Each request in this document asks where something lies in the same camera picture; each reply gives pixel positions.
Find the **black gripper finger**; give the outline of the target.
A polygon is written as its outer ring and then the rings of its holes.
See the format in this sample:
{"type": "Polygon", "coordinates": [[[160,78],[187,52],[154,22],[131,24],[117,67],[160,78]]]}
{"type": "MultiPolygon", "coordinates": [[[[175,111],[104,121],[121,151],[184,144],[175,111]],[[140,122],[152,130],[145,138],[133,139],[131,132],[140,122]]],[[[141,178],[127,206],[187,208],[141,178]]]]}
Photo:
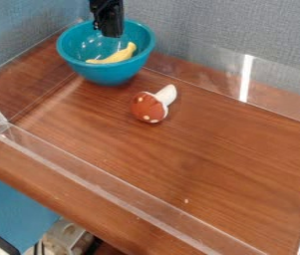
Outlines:
{"type": "Polygon", "coordinates": [[[95,15],[95,29],[105,37],[120,38],[125,30],[124,0],[89,0],[91,11],[95,15]]]}

